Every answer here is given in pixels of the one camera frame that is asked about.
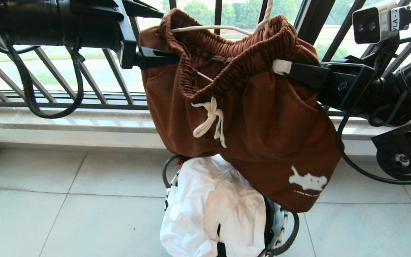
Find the tile floor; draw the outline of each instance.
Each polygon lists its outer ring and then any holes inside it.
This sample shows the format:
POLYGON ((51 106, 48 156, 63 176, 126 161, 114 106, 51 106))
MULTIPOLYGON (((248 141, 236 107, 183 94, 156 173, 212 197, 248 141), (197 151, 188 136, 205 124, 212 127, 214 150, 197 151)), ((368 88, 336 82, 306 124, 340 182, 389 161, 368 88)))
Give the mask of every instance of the tile floor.
MULTIPOLYGON (((158 239, 167 157, 3 149, 0 257, 167 257, 158 239)), ((375 182, 340 163, 300 218, 284 257, 411 257, 411 186, 375 182)))

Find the white graphic print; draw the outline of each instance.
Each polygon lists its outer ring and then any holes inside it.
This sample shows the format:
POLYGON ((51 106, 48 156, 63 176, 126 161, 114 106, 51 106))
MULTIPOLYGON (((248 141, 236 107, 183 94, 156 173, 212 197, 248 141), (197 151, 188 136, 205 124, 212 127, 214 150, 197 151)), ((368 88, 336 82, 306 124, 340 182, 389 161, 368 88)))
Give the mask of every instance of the white graphic print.
POLYGON ((328 182, 328 179, 326 179, 325 176, 315 177, 310 173, 305 174, 305 176, 300 176, 294 166, 291 166, 291 169, 294 172, 294 175, 290 176, 290 184, 298 184, 304 190, 311 189, 323 191, 323 187, 328 182))

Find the camera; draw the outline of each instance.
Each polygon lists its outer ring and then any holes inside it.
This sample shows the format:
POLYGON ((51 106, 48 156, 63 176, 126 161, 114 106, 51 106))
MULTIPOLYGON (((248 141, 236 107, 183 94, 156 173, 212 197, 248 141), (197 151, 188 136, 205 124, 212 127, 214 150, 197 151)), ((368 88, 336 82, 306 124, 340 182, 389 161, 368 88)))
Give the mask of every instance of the camera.
POLYGON ((352 15, 356 44, 377 44, 398 35, 400 9, 395 1, 357 10, 352 15))

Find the brown shorts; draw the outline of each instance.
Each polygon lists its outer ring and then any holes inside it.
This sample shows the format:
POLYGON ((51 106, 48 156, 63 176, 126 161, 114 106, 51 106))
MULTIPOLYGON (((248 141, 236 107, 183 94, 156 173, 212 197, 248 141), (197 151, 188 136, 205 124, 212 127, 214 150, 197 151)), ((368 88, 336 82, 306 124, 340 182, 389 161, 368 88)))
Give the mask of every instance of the brown shorts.
POLYGON ((269 21, 266 40, 262 30, 236 42, 207 30, 171 31, 187 26, 199 23, 172 10, 140 33, 141 46, 180 57, 142 71, 167 149, 190 157, 220 153, 266 197, 289 211, 308 211, 340 159, 336 130, 316 92, 275 74, 272 62, 319 65, 315 48, 297 38, 284 16, 269 21))

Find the white drawstring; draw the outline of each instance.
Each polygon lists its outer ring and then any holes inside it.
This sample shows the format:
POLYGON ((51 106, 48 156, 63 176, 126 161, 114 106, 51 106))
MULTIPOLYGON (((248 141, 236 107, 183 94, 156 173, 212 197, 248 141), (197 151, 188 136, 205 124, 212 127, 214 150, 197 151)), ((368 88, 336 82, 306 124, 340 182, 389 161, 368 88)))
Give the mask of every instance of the white drawstring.
POLYGON ((217 100, 215 97, 212 96, 212 99, 210 102, 205 102, 203 104, 191 104, 194 107, 204 107, 207 110, 207 120, 205 120, 204 123, 199 125, 194 131, 193 131, 193 136, 196 138, 199 138, 203 136, 207 131, 210 130, 212 127, 212 124, 215 122, 217 116, 218 116, 218 122, 217 126, 215 127, 215 135, 214 138, 220 138, 220 142, 222 143, 222 146, 226 148, 225 144, 225 135, 223 133, 223 121, 224 121, 224 115, 223 111, 220 109, 217 109, 217 100))

